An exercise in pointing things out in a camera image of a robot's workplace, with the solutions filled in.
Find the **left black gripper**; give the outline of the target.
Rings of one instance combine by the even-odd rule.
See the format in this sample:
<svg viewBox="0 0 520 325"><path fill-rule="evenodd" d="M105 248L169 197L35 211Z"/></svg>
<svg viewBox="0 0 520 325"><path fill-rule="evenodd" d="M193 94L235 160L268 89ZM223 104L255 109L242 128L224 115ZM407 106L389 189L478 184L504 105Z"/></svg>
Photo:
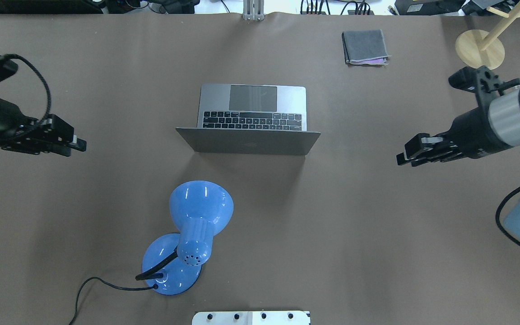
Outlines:
<svg viewBox="0 0 520 325"><path fill-rule="evenodd" d="M87 141L78 138L74 127L54 114L37 126L37 119L21 113L19 107L0 99L0 148L39 155L55 153L68 157L72 150L85 152Z"/></svg>

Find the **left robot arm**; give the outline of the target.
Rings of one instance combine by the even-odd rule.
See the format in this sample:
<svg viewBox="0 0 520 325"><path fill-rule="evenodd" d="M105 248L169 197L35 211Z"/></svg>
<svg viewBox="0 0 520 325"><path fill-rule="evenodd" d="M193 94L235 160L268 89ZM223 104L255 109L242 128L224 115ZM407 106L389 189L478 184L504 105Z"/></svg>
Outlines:
<svg viewBox="0 0 520 325"><path fill-rule="evenodd" d="M49 114L37 125L37 119L23 115L17 105L0 99L0 148L36 156L55 153L68 157L72 150L85 152L87 142L57 115Z"/></svg>

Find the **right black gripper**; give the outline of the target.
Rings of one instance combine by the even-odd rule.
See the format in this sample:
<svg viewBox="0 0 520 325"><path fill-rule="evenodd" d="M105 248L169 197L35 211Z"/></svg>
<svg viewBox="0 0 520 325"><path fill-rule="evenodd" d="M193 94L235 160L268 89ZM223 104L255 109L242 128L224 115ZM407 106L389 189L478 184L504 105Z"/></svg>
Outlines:
<svg viewBox="0 0 520 325"><path fill-rule="evenodd" d="M475 108L456 117L448 131L413 136L405 144L404 152L396 155L397 164L416 167L465 157L479 159L512 148L493 131L487 113L486 109Z"/></svg>

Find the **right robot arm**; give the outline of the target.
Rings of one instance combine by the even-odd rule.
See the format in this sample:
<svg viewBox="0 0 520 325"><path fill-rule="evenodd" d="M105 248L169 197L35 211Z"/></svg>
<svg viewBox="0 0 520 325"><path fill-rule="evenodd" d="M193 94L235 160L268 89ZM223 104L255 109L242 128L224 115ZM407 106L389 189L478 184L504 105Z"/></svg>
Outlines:
<svg viewBox="0 0 520 325"><path fill-rule="evenodd" d="M464 67L448 78L451 87L475 95L477 107L436 135L421 132L396 156L398 165L478 159L520 146L520 79L503 81L485 66ZM495 211L497 228L520 247L520 186Z"/></svg>

